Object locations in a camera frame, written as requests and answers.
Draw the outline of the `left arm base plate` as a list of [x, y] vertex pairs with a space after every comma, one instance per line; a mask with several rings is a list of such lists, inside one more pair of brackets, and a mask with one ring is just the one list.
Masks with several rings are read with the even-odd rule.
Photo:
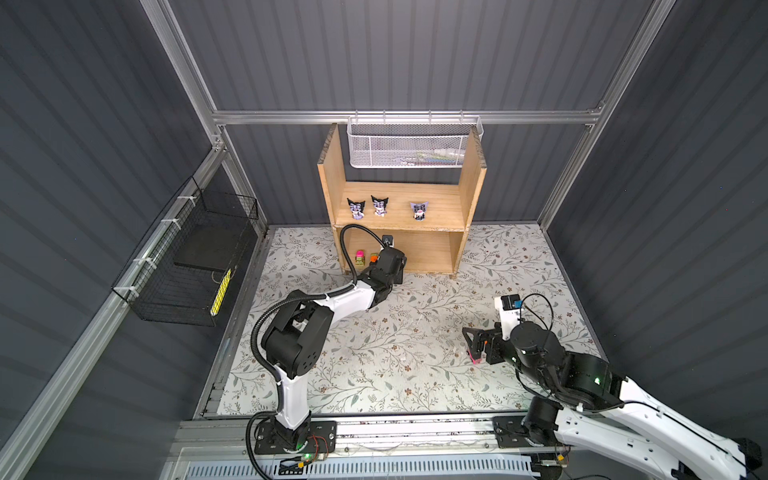
[[254, 452], [262, 455], [333, 453], [337, 427], [335, 421], [308, 420], [291, 430], [277, 420], [262, 420], [254, 434]]

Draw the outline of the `black purple figurine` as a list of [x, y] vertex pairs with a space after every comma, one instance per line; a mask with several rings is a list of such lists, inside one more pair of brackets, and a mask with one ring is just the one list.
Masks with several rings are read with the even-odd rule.
[[426, 212], [428, 208], [429, 203], [428, 202], [422, 202], [422, 203], [410, 203], [410, 207], [413, 213], [413, 218], [416, 221], [424, 221], [426, 218]]
[[351, 216], [354, 220], [359, 221], [362, 220], [365, 217], [365, 201], [353, 201], [351, 199], [347, 199], [347, 204], [351, 213]]
[[389, 198], [371, 197], [372, 206], [374, 208], [374, 214], [379, 217], [383, 217], [387, 214], [387, 206]]

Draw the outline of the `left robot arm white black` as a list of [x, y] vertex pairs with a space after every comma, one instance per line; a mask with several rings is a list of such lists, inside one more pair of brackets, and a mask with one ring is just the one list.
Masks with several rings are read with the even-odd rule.
[[[378, 258], [362, 271], [356, 269], [346, 247], [350, 230], [369, 235], [380, 247]], [[262, 313], [250, 335], [255, 360], [273, 377], [277, 387], [274, 422], [290, 434], [309, 428], [307, 374], [319, 360], [333, 324], [377, 306], [403, 282], [406, 254], [371, 229], [349, 224], [341, 228], [338, 240], [352, 274], [350, 282], [324, 293], [290, 292]]]

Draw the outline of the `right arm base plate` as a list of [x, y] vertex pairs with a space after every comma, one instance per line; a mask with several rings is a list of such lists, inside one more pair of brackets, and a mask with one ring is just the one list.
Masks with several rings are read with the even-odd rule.
[[528, 431], [523, 415], [498, 415], [491, 418], [497, 446], [502, 449], [528, 447]]

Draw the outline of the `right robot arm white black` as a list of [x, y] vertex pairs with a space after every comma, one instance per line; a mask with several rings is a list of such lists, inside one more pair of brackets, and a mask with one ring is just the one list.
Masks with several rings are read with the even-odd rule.
[[462, 330], [474, 362], [508, 363], [542, 388], [519, 424], [494, 421], [500, 441], [588, 449], [654, 479], [749, 479], [763, 465], [759, 444], [716, 434], [664, 405], [601, 358], [566, 350], [531, 322]]

